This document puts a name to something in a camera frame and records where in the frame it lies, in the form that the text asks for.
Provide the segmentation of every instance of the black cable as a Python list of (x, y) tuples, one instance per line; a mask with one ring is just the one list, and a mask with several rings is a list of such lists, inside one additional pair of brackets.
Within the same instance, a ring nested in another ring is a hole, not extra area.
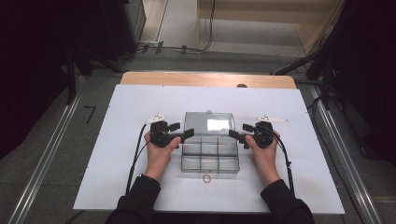
[(306, 63), (304, 64), (304, 68), (305, 68), (305, 72), (307, 72), (309, 69), (309, 68), (306, 68)]
[(140, 154), (142, 153), (143, 149), (145, 148), (145, 146), (146, 146), (147, 144), (148, 144), (148, 143), (146, 143), (144, 146), (142, 146), (142, 148), (140, 148), (140, 151), (139, 151), (139, 154), (137, 154), (136, 160), (139, 159)]
[(131, 170), (129, 171), (128, 183), (126, 185), (125, 195), (127, 195), (129, 193), (129, 190), (131, 189), (132, 177), (134, 175), (134, 166), (136, 165), (136, 161), (137, 161), (137, 153), (139, 151), (140, 141), (142, 139), (143, 131), (145, 131), (146, 126), (147, 126), (147, 124), (143, 125), (142, 130), (140, 131), (140, 134), (139, 134), (139, 139), (137, 140), (136, 151), (134, 152), (134, 162), (132, 163)]
[(280, 149), (282, 149), (283, 154), (285, 155), (286, 167), (288, 168), (289, 187), (291, 194), (295, 197), (293, 175), (291, 173), (291, 167), (290, 167), (291, 161), (289, 161), (288, 152), (286, 151), (285, 145), (283, 144), (282, 140), (280, 140), (280, 137), (277, 136), (275, 132), (273, 132), (273, 136), (276, 139), (277, 143), (279, 144)]
[[(327, 20), (326, 25), (325, 25), (324, 27), (328, 27), (330, 21), (332, 20), (332, 17), (335, 15), (335, 11), (332, 13), (332, 15), (330, 16), (330, 18)], [(323, 39), (323, 37), (324, 37), (324, 33), (325, 33), (325, 32), (326, 32), (326, 31), (323, 30), (323, 31), (320, 33), (321, 38), (317, 39), (317, 40), (316, 40), (313, 44), (311, 44), (309, 47), (303, 49), (300, 53), (298, 53), (296, 56), (294, 56), (292, 59), (290, 59), (290, 60), (286, 63), (285, 66), (283, 66), (283, 67), (281, 67), (281, 68), (279, 68), (279, 69), (276, 69), (275, 72), (278, 71), (278, 70), (280, 70), (280, 69), (283, 69), (283, 68), (289, 66), (289, 63), (290, 63), (292, 60), (295, 60), (300, 54), (302, 54), (303, 52), (305, 52), (306, 49), (310, 49), (311, 47), (314, 47), (319, 41), (320, 41), (320, 42), (319, 42), (319, 45), (321, 46), (321, 41), (322, 41), (322, 39)]]
[[(313, 47), (313, 46), (316, 45), (317, 43), (318, 43), (318, 40), (317, 40), (315, 43), (313, 43), (312, 45), (310, 45), (309, 47), (307, 47), (306, 49), (309, 49), (309, 48)], [(289, 66), (290, 64), (292, 64), (292, 63), (290, 63), (291, 61), (296, 61), (296, 60), (301, 59), (301, 58), (307, 58), (309, 55), (305, 55), (304, 57), (297, 58), (300, 54), (304, 53), (306, 49), (303, 49), (300, 53), (298, 53), (296, 56), (294, 56), (293, 58), (291, 58), (291, 59), (286, 63), (285, 66), (276, 69), (275, 72), (276, 72), (276, 71), (279, 71), (279, 70), (281, 70), (281, 69), (283, 69), (283, 68), (286, 68), (287, 66)]]
[(64, 224), (71, 224), (72, 222), (74, 222), (76, 220), (76, 218), (78, 218), (79, 216), (81, 216), (85, 211), (79, 211), (77, 214), (75, 214), (73, 217), (70, 217), (69, 220), (67, 220)]
[(209, 20), (209, 40), (206, 43), (206, 46), (204, 47), (204, 49), (202, 51), (205, 51), (207, 49), (210, 48), (210, 46), (212, 45), (212, 41), (213, 41), (213, 19), (215, 17), (215, 7), (216, 7), (216, 0), (213, 0), (213, 5), (212, 5), (212, 11), (210, 13), (210, 20)]
[(344, 178), (341, 176), (341, 173), (340, 173), (340, 171), (338, 170), (338, 167), (337, 167), (336, 164), (335, 164), (334, 158), (332, 157), (332, 153), (330, 152), (330, 148), (329, 148), (329, 146), (327, 145), (327, 143), (324, 141), (324, 138), (323, 138), (321, 132), (319, 131), (318, 124), (317, 124), (317, 120), (316, 120), (316, 117), (315, 117), (316, 107), (318, 107), (318, 101), (319, 101), (319, 100), (320, 100), (320, 96), (317, 97), (317, 98), (314, 100), (314, 103), (311, 105), (311, 107), (312, 107), (312, 121), (313, 121), (313, 124), (314, 124), (314, 128), (317, 130), (318, 136), (319, 136), (320, 140), (323, 142), (323, 145), (325, 146), (325, 148), (326, 148), (326, 150), (327, 150), (327, 152), (328, 152), (328, 154), (329, 154), (330, 160), (331, 160), (331, 162), (332, 162), (332, 166), (334, 167), (335, 172), (337, 173), (338, 177), (341, 179), (341, 182), (342, 182), (343, 185), (344, 185), (344, 188), (345, 188), (345, 190), (346, 190), (346, 193), (347, 193), (347, 195), (348, 195), (349, 200), (352, 202), (352, 206), (353, 206), (353, 208), (355, 209), (356, 214), (358, 215), (359, 219), (361, 220), (361, 223), (364, 224), (364, 221), (363, 221), (363, 218), (361, 217), (361, 213), (359, 212), (358, 206), (357, 206), (357, 205), (355, 204), (355, 202), (353, 201), (352, 195), (351, 195), (351, 193), (350, 193), (350, 191), (349, 191), (349, 189), (348, 189), (348, 187), (347, 187), (347, 182), (346, 182), (346, 181), (344, 180)]
[(340, 215), (341, 219), (343, 220), (343, 224), (346, 224), (346, 221), (344, 220), (344, 215)]
[(209, 20), (209, 22), (210, 22), (209, 39), (203, 49), (190, 49), (190, 48), (183, 49), (183, 48), (177, 48), (177, 47), (152, 47), (152, 46), (148, 46), (147, 49), (174, 49), (174, 50), (178, 50), (178, 51), (181, 51), (184, 53), (201, 53), (201, 52), (208, 50), (213, 42), (213, 20), (214, 20), (214, 16), (215, 16), (215, 6), (216, 6), (216, 0), (213, 0), (213, 5), (212, 5), (212, 9), (211, 9), (211, 14), (210, 14), (210, 20)]
[(136, 55), (136, 53), (140, 53), (140, 52), (142, 52), (142, 49), (137, 49), (135, 52), (130, 53), (129, 55), (126, 56), (126, 59), (122, 63), (117, 64), (117, 67), (124, 66), (132, 56), (134, 56), (134, 55)]
[(294, 82), (296, 84), (307, 84), (307, 85), (314, 85), (314, 86), (318, 86), (318, 87), (322, 87), (323, 86), (320, 82), (310, 81), (310, 80), (295, 80)]
[[(317, 98), (314, 99), (314, 101), (312, 102), (311, 105), (309, 105), (309, 106), (306, 107), (306, 109), (307, 109), (307, 110), (310, 109), (312, 106), (314, 106), (315, 104), (317, 104), (319, 100), (323, 100), (323, 98), (324, 98), (324, 96), (322, 96), (322, 95), (318, 96)], [(326, 99), (327, 99), (327, 100), (336, 100), (337, 97), (334, 97), (334, 96), (326, 96)]]
[(294, 69), (294, 72), (296, 72), (297, 74), (301, 74), (301, 72), (297, 71), (297, 68)]

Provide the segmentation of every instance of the hand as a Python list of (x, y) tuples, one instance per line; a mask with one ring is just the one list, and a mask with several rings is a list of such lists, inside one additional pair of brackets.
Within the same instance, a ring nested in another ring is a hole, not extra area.
[(171, 160), (171, 153), (181, 142), (180, 137), (174, 138), (168, 146), (157, 147), (149, 142), (149, 132), (145, 134), (146, 143), (148, 143), (148, 167), (145, 175), (149, 176), (158, 182), (163, 178), (166, 165)]
[(273, 138), (272, 144), (266, 148), (257, 146), (250, 135), (247, 135), (245, 140), (253, 151), (252, 161), (256, 163), (257, 173), (262, 183), (268, 186), (280, 179), (276, 169), (276, 139)]

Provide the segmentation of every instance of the wrist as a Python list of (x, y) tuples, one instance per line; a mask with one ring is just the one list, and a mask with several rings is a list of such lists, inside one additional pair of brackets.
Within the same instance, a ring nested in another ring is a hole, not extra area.
[(147, 177), (150, 177), (152, 179), (155, 179), (157, 182), (160, 182), (161, 179), (162, 179), (162, 175), (161, 174), (159, 174), (158, 172), (150, 171), (149, 169), (147, 169), (146, 172), (143, 173), (143, 175), (145, 175)]
[(270, 184), (272, 184), (272, 183), (274, 183), (274, 182), (276, 182), (277, 180), (280, 179), (280, 176), (277, 173), (276, 169), (275, 170), (271, 170), (271, 169), (266, 170), (266, 172), (263, 172), (261, 177), (262, 177), (261, 178), (262, 183), (265, 186), (269, 186)]

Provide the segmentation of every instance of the clear plastic container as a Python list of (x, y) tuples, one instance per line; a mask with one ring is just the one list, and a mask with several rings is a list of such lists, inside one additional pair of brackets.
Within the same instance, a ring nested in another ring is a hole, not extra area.
[(181, 172), (237, 174), (239, 157), (236, 140), (228, 136), (234, 130), (233, 114), (187, 112), (184, 130), (194, 129), (195, 136), (185, 140)]

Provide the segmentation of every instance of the dark wall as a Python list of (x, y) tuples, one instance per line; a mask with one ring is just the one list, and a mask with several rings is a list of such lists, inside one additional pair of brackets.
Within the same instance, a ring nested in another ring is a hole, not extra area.
[(63, 46), (37, 1), (0, 7), (0, 158), (17, 147), (66, 86)]
[(40, 0), (51, 30), (64, 42), (116, 61), (137, 48), (121, 0)]
[(351, 6), (354, 10), (333, 47), (335, 67), (340, 71), (334, 87), (371, 127), (362, 141), (396, 165), (395, 4), (348, 1), (346, 7)]

